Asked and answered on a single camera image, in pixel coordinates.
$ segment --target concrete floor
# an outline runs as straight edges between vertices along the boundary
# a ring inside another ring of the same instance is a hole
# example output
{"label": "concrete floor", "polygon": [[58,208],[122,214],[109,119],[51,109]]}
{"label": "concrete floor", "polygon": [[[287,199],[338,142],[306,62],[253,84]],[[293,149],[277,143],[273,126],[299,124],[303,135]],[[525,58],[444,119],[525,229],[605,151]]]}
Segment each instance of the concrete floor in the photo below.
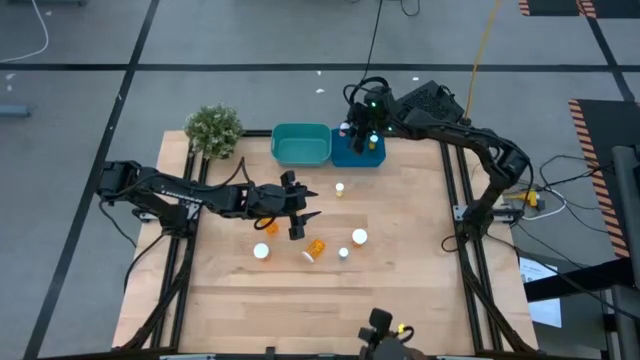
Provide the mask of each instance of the concrete floor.
{"label": "concrete floor", "polygon": [[[423,0],[421,14],[407,18],[397,1],[386,1],[372,61],[470,64],[492,3]],[[51,42],[43,54],[24,63],[127,64],[149,4],[43,4]],[[375,0],[161,0],[140,63],[363,63],[376,10]],[[640,20],[598,22],[618,62],[640,65],[640,43],[633,36],[640,33]],[[0,59],[34,51],[42,41],[32,7],[0,2]],[[606,64],[585,18],[524,17],[512,1],[498,14],[483,62]],[[398,95],[433,79],[459,94],[461,102],[470,76],[452,71],[369,74],[386,77]],[[5,275],[0,280],[5,289],[0,319],[11,324],[0,328],[0,358],[17,359],[42,306],[124,72],[3,70],[0,76],[0,103],[34,107],[28,119],[0,119],[0,163],[5,169],[0,176],[0,271]],[[342,87],[361,76],[361,71],[323,71],[320,76],[315,71],[138,71],[107,159],[155,164],[162,133],[182,128],[185,116],[200,105],[217,102],[236,107],[247,129],[301,121],[336,125],[347,110]],[[640,74],[624,76],[640,96]],[[318,94],[318,89],[325,92]],[[519,144],[537,167],[555,154],[581,156],[567,106],[570,98],[622,100],[605,72],[482,72],[472,117],[476,126]],[[549,174],[560,179],[585,169],[567,161],[554,164]],[[558,190],[581,204],[596,204],[588,180]],[[133,249],[96,204],[94,199],[40,356],[111,346]],[[130,208],[110,210],[135,238],[139,224]],[[590,225],[604,227],[599,212],[576,213]],[[607,236],[584,228],[566,212],[523,225],[580,263],[614,258]],[[555,257],[518,231],[514,238],[527,251]],[[584,353],[580,345],[558,345],[562,339],[539,340],[552,352]]]}

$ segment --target white bottle cap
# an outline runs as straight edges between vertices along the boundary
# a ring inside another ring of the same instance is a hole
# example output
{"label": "white bottle cap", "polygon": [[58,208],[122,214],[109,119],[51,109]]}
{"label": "white bottle cap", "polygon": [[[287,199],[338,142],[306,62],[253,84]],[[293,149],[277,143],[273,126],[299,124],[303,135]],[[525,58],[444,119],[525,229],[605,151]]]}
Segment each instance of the white bottle cap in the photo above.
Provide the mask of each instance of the white bottle cap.
{"label": "white bottle cap", "polygon": [[355,229],[351,238],[356,244],[362,245],[367,242],[367,232],[364,229]]}
{"label": "white bottle cap", "polygon": [[265,243],[256,244],[253,248],[253,256],[257,259],[266,259],[269,256],[269,247]]}

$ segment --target potted plant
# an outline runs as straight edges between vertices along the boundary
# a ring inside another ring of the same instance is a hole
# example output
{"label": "potted plant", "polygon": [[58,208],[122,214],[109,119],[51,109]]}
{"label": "potted plant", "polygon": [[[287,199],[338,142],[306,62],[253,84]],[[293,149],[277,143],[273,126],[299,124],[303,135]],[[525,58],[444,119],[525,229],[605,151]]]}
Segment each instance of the potted plant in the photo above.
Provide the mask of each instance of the potted plant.
{"label": "potted plant", "polygon": [[199,112],[187,116],[184,132],[194,151],[202,151],[205,159],[226,159],[233,154],[243,130],[237,111],[218,104],[203,106]]}

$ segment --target white cap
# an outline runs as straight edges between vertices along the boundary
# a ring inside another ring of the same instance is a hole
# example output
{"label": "white cap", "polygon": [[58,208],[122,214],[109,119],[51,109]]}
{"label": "white cap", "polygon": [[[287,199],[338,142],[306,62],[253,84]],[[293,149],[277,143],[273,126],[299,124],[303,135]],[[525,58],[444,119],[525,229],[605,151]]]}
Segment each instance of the white cap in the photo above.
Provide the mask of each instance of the white cap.
{"label": "white cap", "polygon": [[362,245],[367,241],[367,232],[364,229],[355,229],[351,238],[356,244]]}
{"label": "white cap", "polygon": [[309,260],[309,262],[310,262],[310,263],[312,263],[312,264],[313,264],[313,263],[315,262],[315,260],[313,260],[313,257],[312,257],[311,255],[309,255],[309,253],[308,253],[308,252],[303,251],[303,252],[302,252],[302,255],[304,255],[305,259]]}
{"label": "white cap", "polygon": [[253,256],[258,259],[266,259],[269,256],[269,247],[265,243],[256,244],[253,248]]}

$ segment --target blue tray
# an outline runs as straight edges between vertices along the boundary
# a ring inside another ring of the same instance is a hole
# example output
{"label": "blue tray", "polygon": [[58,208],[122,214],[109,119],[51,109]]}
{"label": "blue tray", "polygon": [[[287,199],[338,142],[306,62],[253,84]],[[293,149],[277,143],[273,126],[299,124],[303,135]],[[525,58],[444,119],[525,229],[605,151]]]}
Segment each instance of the blue tray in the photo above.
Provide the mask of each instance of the blue tray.
{"label": "blue tray", "polygon": [[362,154],[358,155],[349,149],[350,137],[340,136],[340,129],[331,130],[331,161],[336,167],[378,167],[387,157],[384,137],[378,136],[374,150],[365,144]]}

